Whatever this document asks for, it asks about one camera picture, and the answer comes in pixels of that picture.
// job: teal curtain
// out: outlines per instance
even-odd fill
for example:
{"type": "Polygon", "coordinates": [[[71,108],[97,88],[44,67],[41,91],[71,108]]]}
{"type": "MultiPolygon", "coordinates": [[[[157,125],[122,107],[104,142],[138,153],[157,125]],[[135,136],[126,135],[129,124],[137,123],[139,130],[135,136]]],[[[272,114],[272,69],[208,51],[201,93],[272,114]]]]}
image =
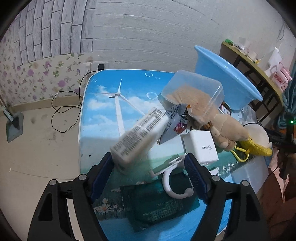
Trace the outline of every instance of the teal curtain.
{"type": "MultiPolygon", "coordinates": [[[[288,113],[296,115],[296,62],[291,72],[292,81],[289,83],[287,89],[283,93],[284,109],[288,113]]],[[[278,129],[286,128],[285,113],[281,113],[277,120],[278,129]]]]}

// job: cloud print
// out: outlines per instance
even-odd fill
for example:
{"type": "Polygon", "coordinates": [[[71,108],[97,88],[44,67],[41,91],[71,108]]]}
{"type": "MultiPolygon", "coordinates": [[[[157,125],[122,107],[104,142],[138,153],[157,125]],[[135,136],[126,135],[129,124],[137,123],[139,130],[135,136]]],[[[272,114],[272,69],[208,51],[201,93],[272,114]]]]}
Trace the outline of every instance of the cloud print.
{"type": "MultiPolygon", "coordinates": [[[[118,138],[118,124],[117,121],[112,121],[104,115],[94,115],[92,118],[95,124],[82,125],[82,130],[88,137],[105,137],[105,138],[118,138]]],[[[135,119],[124,120],[123,124],[125,130],[132,128],[135,119]]]]}
{"type": "Polygon", "coordinates": [[[88,108],[91,110],[98,110],[98,109],[104,109],[104,108],[111,108],[113,107],[113,104],[110,102],[100,102],[95,99],[91,99],[88,103],[88,108]]]}
{"type": "Polygon", "coordinates": [[[110,93],[109,91],[106,90],[106,87],[102,85],[98,86],[98,90],[99,90],[99,93],[110,93]]]}
{"type": "Polygon", "coordinates": [[[135,107],[137,107],[139,110],[143,111],[144,113],[147,113],[153,107],[159,110],[164,110],[163,106],[158,100],[147,101],[147,100],[142,100],[137,96],[132,96],[127,99],[130,103],[132,103],[135,107]]]}

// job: white charger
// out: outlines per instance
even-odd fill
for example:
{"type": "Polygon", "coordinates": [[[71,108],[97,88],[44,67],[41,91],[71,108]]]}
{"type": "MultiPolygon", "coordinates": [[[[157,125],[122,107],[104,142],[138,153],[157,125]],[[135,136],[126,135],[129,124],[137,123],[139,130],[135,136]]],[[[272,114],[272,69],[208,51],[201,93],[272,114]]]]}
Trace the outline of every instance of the white charger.
{"type": "Polygon", "coordinates": [[[209,131],[192,130],[183,136],[186,153],[192,153],[201,165],[218,161],[216,147],[209,131]]]}

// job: green package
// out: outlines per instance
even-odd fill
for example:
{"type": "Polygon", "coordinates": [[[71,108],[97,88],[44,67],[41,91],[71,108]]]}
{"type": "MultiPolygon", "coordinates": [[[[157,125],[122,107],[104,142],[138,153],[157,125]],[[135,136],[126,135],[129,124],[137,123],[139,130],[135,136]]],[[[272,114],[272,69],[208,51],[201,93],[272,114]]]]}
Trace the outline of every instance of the green package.
{"type": "MultiPolygon", "coordinates": [[[[177,194],[183,194],[187,188],[191,188],[190,180],[184,173],[170,175],[169,183],[177,194]]],[[[163,189],[161,179],[120,188],[126,216],[135,232],[184,215],[200,205],[196,193],[184,199],[170,197],[163,189]]]]}

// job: blue plastic basin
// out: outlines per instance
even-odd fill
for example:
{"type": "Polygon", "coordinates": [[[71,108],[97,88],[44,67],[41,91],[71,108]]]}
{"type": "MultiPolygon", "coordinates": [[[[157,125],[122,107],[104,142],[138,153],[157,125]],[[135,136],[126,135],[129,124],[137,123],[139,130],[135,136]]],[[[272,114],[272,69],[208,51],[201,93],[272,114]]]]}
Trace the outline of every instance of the blue plastic basin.
{"type": "Polygon", "coordinates": [[[232,64],[201,46],[194,48],[197,51],[195,73],[220,81],[224,101],[232,110],[240,110],[255,99],[263,100],[256,87],[232,64]]]}

